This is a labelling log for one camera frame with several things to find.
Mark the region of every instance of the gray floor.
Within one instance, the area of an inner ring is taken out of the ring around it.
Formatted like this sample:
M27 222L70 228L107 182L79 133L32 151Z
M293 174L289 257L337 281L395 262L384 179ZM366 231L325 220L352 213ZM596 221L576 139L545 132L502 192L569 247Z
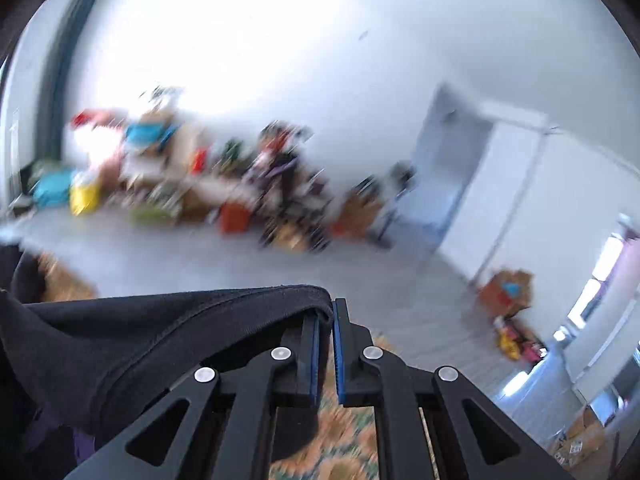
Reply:
M258 233L222 237L214 226L136 227L119 210L75 218L51 209L4 228L53 252L100 296L309 283L345 297L354 322L385 335L407 363L457 367L540 444L580 408L561 357L552 352L510 397L523 363L495 346L489 317L466 283L416 229L396 230L391 251L334 242L321 254L258 247Z

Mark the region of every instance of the triangular cutout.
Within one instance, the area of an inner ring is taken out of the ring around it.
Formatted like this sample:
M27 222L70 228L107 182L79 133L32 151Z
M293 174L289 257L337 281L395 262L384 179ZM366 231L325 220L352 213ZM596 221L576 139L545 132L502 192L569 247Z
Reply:
M520 446L475 402L464 399L462 407L488 465L495 465L520 453Z
M186 399L174 402L127 444L127 453L153 466L162 465L188 408L189 401Z

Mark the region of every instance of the silver screw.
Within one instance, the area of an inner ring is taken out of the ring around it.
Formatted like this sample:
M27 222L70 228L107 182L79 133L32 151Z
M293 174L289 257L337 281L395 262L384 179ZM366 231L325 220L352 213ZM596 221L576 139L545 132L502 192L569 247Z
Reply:
M216 376L216 371L213 368L209 368L204 366L202 368L198 368L196 373L193 374L193 377L199 383L208 383Z
M443 381L452 383L458 378L458 371L451 366L443 366L440 370L438 370L438 375Z
M367 346L363 351L362 355L367 359L380 359L382 357L382 348L378 348L377 346Z
M276 359L276 361L284 361L284 359L289 359L291 357L291 350L286 346L278 346L271 350L271 357Z

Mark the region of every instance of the door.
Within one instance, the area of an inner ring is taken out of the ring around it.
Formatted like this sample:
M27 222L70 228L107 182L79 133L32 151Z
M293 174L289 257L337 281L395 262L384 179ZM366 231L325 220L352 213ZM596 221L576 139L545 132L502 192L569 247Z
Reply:
M478 168L491 127L441 86L412 155L417 186L400 201L400 214L444 236Z

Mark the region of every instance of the doorway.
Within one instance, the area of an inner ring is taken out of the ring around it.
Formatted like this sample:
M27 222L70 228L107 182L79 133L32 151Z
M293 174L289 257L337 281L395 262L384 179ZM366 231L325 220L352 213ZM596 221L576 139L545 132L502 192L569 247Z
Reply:
M441 86L412 155L416 188L399 212L442 240L482 159L492 123L453 90Z

